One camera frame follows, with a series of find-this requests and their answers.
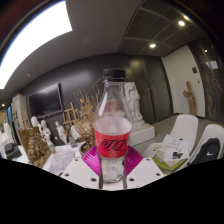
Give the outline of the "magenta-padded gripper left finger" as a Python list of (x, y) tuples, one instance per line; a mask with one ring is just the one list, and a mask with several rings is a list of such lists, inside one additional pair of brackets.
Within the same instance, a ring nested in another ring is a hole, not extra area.
[(62, 174), (62, 178), (84, 188), (102, 189), (101, 161), (96, 147), (82, 157), (75, 157)]

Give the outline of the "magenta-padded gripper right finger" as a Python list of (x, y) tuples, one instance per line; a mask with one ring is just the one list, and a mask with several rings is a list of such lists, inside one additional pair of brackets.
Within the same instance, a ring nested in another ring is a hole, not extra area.
[(159, 180), (164, 174), (150, 157), (143, 157), (129, 146), (124, 161), (123, 187), (125, 189), (140, 188)]

